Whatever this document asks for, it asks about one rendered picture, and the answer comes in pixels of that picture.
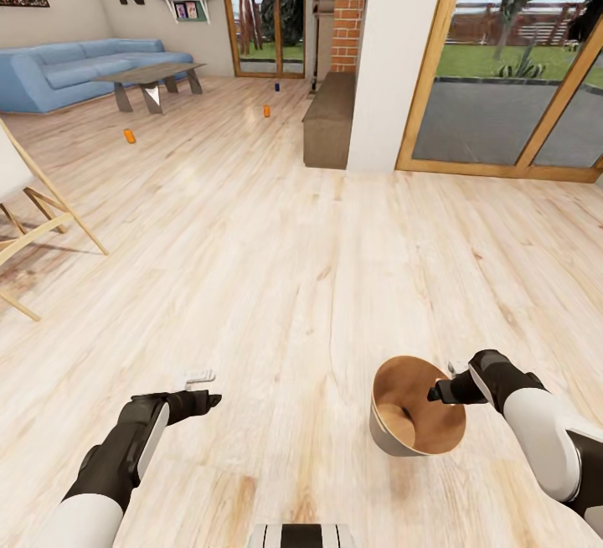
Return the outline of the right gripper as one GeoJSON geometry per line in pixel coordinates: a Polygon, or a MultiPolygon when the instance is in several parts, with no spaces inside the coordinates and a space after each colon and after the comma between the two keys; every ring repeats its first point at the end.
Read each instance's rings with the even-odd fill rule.
{"type": "Polygon", "coordinates": [[[462,375],[463,373],[453,380],[438,380],[435,387],[431,387],[429,390],[428,401],[441,400],[444,404],[486,405],[488,403],[486,397],[478,398],[466,391],[461,379],[462,375]]]}

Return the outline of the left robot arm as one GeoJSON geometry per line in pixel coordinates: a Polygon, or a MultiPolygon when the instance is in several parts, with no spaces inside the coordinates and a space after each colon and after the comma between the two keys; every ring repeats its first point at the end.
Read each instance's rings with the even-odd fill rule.
{"type": "Polygon", "coordinates": [[[77,480],[30,548],[112,548],[123,515],[151,462],[167,426],[203,416],[222,401],[191,384],[216,379],[213,370],[183,370],[173,393],[133,395],[102,445],[94,445],[81,464],[77,480]]]}

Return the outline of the trash can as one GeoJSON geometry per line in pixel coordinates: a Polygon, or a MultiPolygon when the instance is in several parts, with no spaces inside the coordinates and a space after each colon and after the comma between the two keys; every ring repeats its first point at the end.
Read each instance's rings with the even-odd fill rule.
{"type": "Polygon", "coordinates": [[[449,380],[430,360],[395,355],[380,364],[372,384],[370,431],[390,456],[444,456],[467,431],[465,404],[428,401],[431,387],[449,380]]]}

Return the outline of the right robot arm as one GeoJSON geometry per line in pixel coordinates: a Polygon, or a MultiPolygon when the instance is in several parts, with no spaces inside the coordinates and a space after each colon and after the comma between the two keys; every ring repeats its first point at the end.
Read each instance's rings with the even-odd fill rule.
{"type": "Polygon", "coordinates": [[[523,373],[497,349],[448,360],[428,401],[491,403],[511,427],[539,487],[577,513],[603,540],[603,430],[523,373]]]}

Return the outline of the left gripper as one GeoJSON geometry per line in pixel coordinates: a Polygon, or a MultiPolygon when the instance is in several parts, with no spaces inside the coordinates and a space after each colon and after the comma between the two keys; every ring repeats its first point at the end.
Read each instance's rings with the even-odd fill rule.
{"type": "Polygon", "coordinates": [[[222,401],[222,395],[210,395],[209,390],[174,391],[173,394],[182,404],[180,416],[175,423],[191,416],[206,415],[210,408],[216,407],[222,401]]]}

